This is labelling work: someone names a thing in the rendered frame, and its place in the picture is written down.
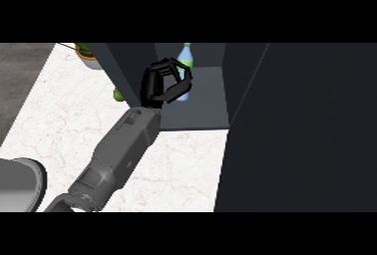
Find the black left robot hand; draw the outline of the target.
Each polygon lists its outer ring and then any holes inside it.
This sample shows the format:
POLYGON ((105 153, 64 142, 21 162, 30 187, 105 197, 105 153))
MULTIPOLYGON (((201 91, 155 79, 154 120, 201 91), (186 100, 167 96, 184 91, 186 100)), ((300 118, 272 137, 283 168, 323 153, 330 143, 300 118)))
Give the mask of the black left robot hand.
POLYGON ((191 90, 189 67, 173 58, 164 58, 151 63, 145 70, 141 89, 142 106, 160 109, 163 104, 172 103, 191 90), (164 77, 173 76, 176 83, 166 89, 164 77))

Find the blue water bottle green label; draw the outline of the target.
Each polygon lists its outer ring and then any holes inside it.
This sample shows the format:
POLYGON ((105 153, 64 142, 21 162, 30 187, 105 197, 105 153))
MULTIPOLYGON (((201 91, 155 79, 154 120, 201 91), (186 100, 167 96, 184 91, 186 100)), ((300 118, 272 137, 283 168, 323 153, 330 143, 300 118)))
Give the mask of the blue water bottle green label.
MULTIPOLYGON (((182 64, 185 64, 189 68, 192 67, 192 53, 191 53, 191 43, 185 43, 182 52, 179 54, 178 60, 182 64)), ((181 78, 185 78, 185 69, 179 68, 181 78)), ((184 102, 189 98, 189 93, 185 93, 178 101, 184 102)))

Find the dark grey cabinet door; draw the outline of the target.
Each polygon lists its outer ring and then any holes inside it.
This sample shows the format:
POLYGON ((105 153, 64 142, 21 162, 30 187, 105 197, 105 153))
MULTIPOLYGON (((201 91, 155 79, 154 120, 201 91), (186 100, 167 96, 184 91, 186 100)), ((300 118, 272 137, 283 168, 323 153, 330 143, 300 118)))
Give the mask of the dark grey cabinet door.
POLYGON ((226 138, 219 211, 377 211, 377 44, 272 44, 226 138))

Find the green potted plant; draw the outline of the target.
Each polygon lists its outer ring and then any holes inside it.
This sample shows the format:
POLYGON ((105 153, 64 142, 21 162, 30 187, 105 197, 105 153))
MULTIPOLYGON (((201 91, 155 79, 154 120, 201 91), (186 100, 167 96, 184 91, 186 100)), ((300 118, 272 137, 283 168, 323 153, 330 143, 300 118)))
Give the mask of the green potted plant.
POLYGON ((101 63, 98 61, 98 58, 93 55, 92 50, 89 49, 87 45, 84 43, 76 44, 76 53, 84 63, 84 65, 96 71, 102 70, 101 63))

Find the grey rounded pot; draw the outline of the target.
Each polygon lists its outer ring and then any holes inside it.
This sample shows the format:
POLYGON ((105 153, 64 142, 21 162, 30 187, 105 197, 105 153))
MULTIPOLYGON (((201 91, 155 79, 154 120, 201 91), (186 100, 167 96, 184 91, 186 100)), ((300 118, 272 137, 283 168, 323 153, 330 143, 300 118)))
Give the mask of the grey rounded pot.
POLYGON ((48 171, 37 160, 0 158, 0 212, 36 212, 46 188, 48 171))

